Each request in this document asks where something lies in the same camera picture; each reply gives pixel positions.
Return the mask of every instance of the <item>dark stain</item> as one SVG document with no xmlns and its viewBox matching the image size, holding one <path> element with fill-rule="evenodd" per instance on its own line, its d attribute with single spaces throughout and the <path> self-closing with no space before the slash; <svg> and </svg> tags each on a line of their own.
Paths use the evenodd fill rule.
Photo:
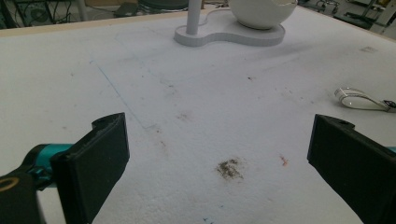
<svg viewBox="0 0 396 224">
<path fill-rule="evenodd" d="M 236 179 L 236 178 L 243 179 L 244 177 L 238 171 L 239 163 L 240 162 L 237 159 L 230 159 L 228 161 L 223 161 L 219 163 L 216 170 L 226 180 Z"/>
</svg>

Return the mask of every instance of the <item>smudge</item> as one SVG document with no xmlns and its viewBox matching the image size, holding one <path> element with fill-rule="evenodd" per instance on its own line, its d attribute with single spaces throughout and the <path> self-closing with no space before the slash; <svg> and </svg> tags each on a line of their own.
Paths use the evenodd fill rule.
<svg viewBox="0 0 396 224">
<path fill-rule="evenodd" d="M 190 111 L 180 112 L 180 114 L 176 116 L 177 119 L 180 119 L 180 120 L 185 121 L 185 122 L 186 121 L 191 121 L 191 117 L 192 117 L 192 115 L 191 115 Z"/>
<path fill-rule="evenodd" d="M 378 51 L 378 49 L 372 48 L 372 47 L 366 47 L 366 48 L 362 48 L 361 51 L 363 52 L 367 52 L 367 53 L 376 53 Z"/>
</svg>

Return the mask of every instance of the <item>chair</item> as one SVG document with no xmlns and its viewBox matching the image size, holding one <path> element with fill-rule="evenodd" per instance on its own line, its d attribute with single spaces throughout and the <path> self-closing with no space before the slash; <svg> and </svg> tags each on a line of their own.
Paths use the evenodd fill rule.
<svg viewBox="0 0 396 224">
<path fill-rule="evenodd" d="M 334 0 L 319 0 L 319 1 L 317 1 L 317 6 L 318 6 L 319 4 L 321 4 L 321 6 L 322 6 L 323 8 L 326 8 L 327 5 L 333 5 L 334 8 L 332 9 L 332 14 L 337 13 L 337 11 L 338 11 L 338 6 L 340 6 L 340 3 L 339 3 L 339 2 L 336 2 L 336 1 L 334 1 Z"/>
</svg>

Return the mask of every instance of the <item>scratch mark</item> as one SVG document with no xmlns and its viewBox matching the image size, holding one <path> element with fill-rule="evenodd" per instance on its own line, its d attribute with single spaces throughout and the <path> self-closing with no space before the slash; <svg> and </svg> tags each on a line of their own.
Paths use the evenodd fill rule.
<svg viewBox="0 0 396 224">
<path fill-rule="evenodd" d="M 110 84 L 111 88 L 113 88 L 113 90 L 116 92 L 116 94 L 120 97 L 122 103 L 128 108 L 128 111 L 131 113 L 131 115 L 137 120 L 137 122 L 139 123 L 139 125 L 142 128 L 145 128 L 142 124 L 142 121 L 140 121 L 140 119 L 137 117 L 137 115 L 134 113 L 134 111 L 132 110 L 131 107 L 128 106 L 127 102 L 125 101 L 125 99 L 121 96 L 119 90 L 117 90 L 116 86 L 114 85 L 114 83 L 110 80 L 110 78 L 107 76 L 107 74 L 105 73 L 105 71 L 101 68 L 101 66 L 99 66 L 99 64 L 93 60 L 90 61 L 90 63 L 95 63 L 96 67 L 99 69 L 99 71 L 102 73 L 102 75 L 107 79 L 108 83 Z"/>
</svg>

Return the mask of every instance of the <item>dirt spot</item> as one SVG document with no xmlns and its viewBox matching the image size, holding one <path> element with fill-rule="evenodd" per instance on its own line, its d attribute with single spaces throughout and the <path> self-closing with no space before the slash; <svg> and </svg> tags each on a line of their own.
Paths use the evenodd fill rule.
<svg viewBox="0 0 396 224">
<path fill-rule="evenodd" d="M 180 114 L 177 116 L 178 119 L 181 119 L 183 121 L 186 121 L 189 119 L 189 117 L 186 114 Z"/>
<path fill-rule="evenodd" d="M 236 178 L 243 179 L 244 177 L 238 171 L 240 163 L 241 162 L 238 159 L 230 159 L 228 161 L 223 161 L 219 163 L 216 170 L 226 180 L 236 179 Z"/>
</svg>

